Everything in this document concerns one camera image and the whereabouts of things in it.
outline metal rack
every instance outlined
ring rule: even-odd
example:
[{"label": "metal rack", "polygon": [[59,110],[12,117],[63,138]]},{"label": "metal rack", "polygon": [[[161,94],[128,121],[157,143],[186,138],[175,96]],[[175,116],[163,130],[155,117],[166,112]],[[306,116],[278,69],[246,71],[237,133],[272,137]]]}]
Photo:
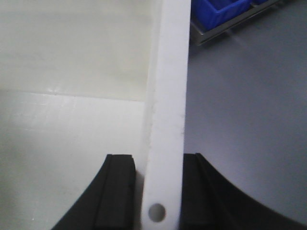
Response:
[{"label": "metal rack", "polygon": [[207,31],[195,18],[190,22],[190,39],[196,44],[201,45],[212,38],[224,33],[226,30],[241,24],[242,22],[254,17],[255,15],[267,10],[276,3],[283,0],[268,0],[260,5],[251,5],[250,9],[243,14]]}]

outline white plastic bar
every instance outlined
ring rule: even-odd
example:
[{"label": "white plastic bar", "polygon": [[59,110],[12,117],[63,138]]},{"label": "white plastic bar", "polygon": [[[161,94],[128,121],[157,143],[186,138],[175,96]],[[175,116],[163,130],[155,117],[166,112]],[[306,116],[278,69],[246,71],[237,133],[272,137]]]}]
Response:
[{"label": "white plastic bar", "polygon": [[[184,141],[189,0],[161,0],[149,68],[143,151],[148,152],[142,201],[143,230],[176,230],[180,214]],[[149,217],[154,204],[165,208],[160,222]]]}]

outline hole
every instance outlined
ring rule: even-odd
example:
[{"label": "hole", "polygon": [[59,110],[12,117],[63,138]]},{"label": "hole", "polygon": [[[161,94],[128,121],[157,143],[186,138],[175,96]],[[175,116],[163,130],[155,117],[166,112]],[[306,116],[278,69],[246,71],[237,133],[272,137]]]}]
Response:
[{"label": "hole", "polygon": [[151,205],[148,215],[153,222],[161,222],[165,218],[165,208],[161,204]]}]

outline blue plastic bin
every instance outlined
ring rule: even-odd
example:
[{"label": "blue plastic bin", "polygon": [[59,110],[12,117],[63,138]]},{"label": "blue plastic bin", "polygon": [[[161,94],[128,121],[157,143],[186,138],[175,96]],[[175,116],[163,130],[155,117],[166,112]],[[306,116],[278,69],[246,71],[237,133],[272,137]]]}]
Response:
[{"label": "blue plastic bin", "polygon": [[252,0],[192,0],[192,13],[207,29],[227,22],[248,10]]},{"label": "blue plastic bin", "polygon": [[265,1],[267,1],[267,0],[253,0],[253,3],[259,5],[259,4],[264,3]]}]

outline white surface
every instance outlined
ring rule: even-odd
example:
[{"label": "white surface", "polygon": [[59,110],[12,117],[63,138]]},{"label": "white surface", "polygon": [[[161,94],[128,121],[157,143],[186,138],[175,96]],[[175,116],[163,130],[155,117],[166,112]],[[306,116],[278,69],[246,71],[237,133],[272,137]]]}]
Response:
[{"label": "white surface", "polygon": [[[142,201],[144,230],[176,230],[181,205],[184,117],[189,46],[190,1],[156,3],[149,69],[143,151],[148,163]],[[165,208],[154,222],[149,209]]]},{"label": "white surface", "polygon": [[143,102],[0,91],[0,229],[48,230],[107,154],[138,158]]},{"label": "white surface", "polygon": [[0,0],[1,230],[53,227],[107,154],[145,164],[150,3]]},{"label": "white surface", "polygon": [[0,89],[144,100],[150,2],[0,0]]}]

